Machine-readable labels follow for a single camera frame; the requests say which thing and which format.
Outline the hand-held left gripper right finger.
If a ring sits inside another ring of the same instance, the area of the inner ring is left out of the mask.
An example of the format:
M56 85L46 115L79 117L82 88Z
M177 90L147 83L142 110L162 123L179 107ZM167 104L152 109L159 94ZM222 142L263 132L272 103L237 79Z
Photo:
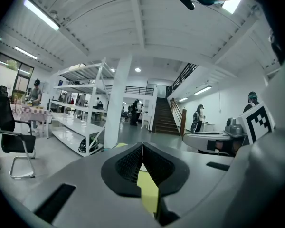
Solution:
M143 164L158 187L160 197L177 193L186 183L190 170L184 161L146 142L142 155Z

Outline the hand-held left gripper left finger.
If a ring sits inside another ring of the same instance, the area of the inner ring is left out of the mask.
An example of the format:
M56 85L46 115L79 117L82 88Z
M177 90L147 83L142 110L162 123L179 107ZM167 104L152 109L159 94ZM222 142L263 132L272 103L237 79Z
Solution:
M115 194L139 198L141 188L137 186L137 181L142 164L143 144L137 143L106 160L101 167L101 177Z

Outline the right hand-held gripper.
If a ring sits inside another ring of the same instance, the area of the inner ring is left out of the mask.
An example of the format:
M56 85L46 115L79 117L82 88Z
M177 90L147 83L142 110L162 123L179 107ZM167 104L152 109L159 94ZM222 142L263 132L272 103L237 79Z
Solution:
M199 153L235 156L241 147L253 145L272 129L270 112L259 103L239 117L227 119L221 132L186 133L182 140Z

